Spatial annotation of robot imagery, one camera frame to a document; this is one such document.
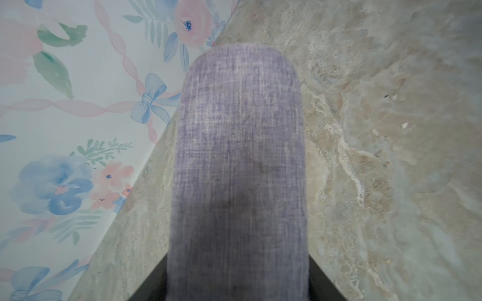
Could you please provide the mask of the purple fabric eyeglass case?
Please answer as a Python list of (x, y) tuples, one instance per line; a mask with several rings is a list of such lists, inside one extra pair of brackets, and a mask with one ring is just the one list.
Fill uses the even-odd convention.
[(308, 300), (304, 119), (277, 50), (225, 45), (194, 62), (178, 112), (168, 300)]

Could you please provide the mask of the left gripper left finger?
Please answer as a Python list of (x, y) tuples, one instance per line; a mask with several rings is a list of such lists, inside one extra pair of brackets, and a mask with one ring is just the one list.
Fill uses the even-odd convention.
[(165, 301), (168, 289), (167, 266), (166, 254), (128, 301)]

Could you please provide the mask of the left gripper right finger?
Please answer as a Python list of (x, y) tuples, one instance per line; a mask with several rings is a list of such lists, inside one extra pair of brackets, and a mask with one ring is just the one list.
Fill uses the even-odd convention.
[(347, 301), (311, 255), (309, 256), (308, 294), (310, 301)]

